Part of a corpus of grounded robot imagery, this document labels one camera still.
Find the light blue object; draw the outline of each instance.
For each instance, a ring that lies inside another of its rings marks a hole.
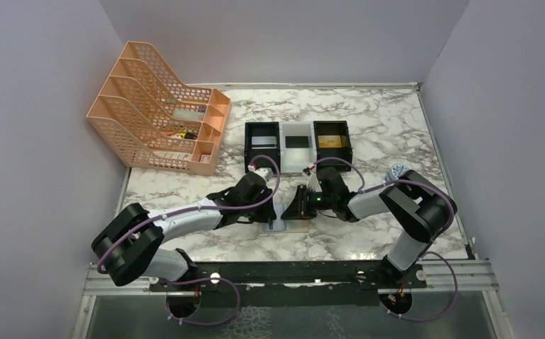
[[[387,175],[385,175],[385,182],[390,182],[392,180],[398,179],[400,176],[409,171],[409,167],[404,164],[393,164]]]

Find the wall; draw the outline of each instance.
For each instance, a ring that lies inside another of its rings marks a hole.
[[[468,0],[100,0],[189,83],[423,81]]]
[[[545,338],[545,1],[471,0],[422,87],[517,338]]]
[[[96,0],[0,1],[0,338],[69,338],[124,167],[86,122],[122,49]]]

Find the marble table top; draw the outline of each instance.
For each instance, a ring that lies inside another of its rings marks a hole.
[[[224,90],[232,100],[220,162],[213,177],[134,168],[124,204],[145,209],[192,203],[211,192],[234,186],[245,173],[243,148],[246,121],[346,120],[353,163],[366,186],[382,182],[394,163],[404,163],[446,192],[435,148],[416,91],[412,89],[277,89]],[[356,173],[343,174],[355,191]],[[274,202],[290,202],[299,174],[283,176]],[[382,258],[402,232],[390,213],[355,223],[319,216],[307,233],[261,233],[258,226],[230,225],[173,239],[164,249],[184,249],[195,261],[303,261]],[[457,222],[431,250],[448,258],[466,258]]]

